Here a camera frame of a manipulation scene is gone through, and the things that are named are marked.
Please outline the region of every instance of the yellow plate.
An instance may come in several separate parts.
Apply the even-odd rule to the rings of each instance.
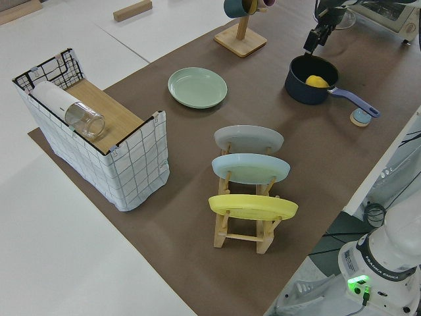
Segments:
[[[279,216],[290,219],[297,212],[298,205],[286,199],[249,194],[225,194],[209,198],[210,208],[218,214],[237,219],[275,221]]]

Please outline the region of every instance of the plate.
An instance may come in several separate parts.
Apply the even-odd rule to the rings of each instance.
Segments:
[[[197,67],[180,69],[172,74],[168,79],[168,89],[175,100],[195,109],[214,107],[228,91],[221,76]]]
[[[258,153],[231,153],[219,156],[212,161],[213,171],[225,179],[231,171],[230,181],[242,184],[269,184],[285,179],[290,166],[285,161]]]
[[[255,125],[233,125],[220,128],[214,133],[218,147],[230,153],[262,153],[277,152],[284,143],[284,137],[278,132],[266,127]]]
[[[290,219],[298,209],[297,204],[287,199],[249,194],[212,196],[209,198],[209,206],[221,215],[230,211],[230,217],[255,221],[275,221],[279,216],[282,220]]]

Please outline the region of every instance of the brown tabletop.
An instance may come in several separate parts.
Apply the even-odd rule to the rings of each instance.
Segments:
[[[310,106],[290,98],[285,78],[315,27],[313,8],[313,0],[282,1],[252,16],[249,27],[268,43],[244,59],[213,41],[228,27],[223,26],[106,90],[138,117],[156,110],[167,114],[170,178],[133,211],[117,211],[54,156],[39,130],[30,133],[199,316],[262,315],[421,105],[418,45],[402,46],[398,37],[361,19],[335,31],[315,55],[338,68],[337,86],[375,106],[381,118],[359,128],[349,120],[355,106],[344,99],[329,97]],[[228,95],[221,104],[197,110],[172,98],[168,78],[190,66],[225,79]],[[279,225],[264,255],[256,254],[254,242],[212,246],[215,215],[207,199],[217,194],[211,161],[220,154],[213,134],[235,124],[277,130],[285,142],[275,156],[291,165],[271,195],[294,201],[299,209]],[[255,233],[254,223],[230,225],[234,232]]]

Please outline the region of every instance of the blue handle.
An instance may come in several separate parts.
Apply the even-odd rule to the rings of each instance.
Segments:
[[[361,99],[359,96],[353,94],[350,91],[334,87],[333,89],[328,89],[328,92],[333,97],[344,97],[345,99],[348,99],[349,101],[354,103],[357,107],[362,109],[364,112],[368,113],[371,117],[379,117],[380,116],[379,110],[372,107],[367,102],[365,102],[363,99]]]

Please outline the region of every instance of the lemon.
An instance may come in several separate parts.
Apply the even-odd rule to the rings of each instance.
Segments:
[[[316,88],[329,88],[329,84],[322,77],[313,74],[305,80],[305,84]]]

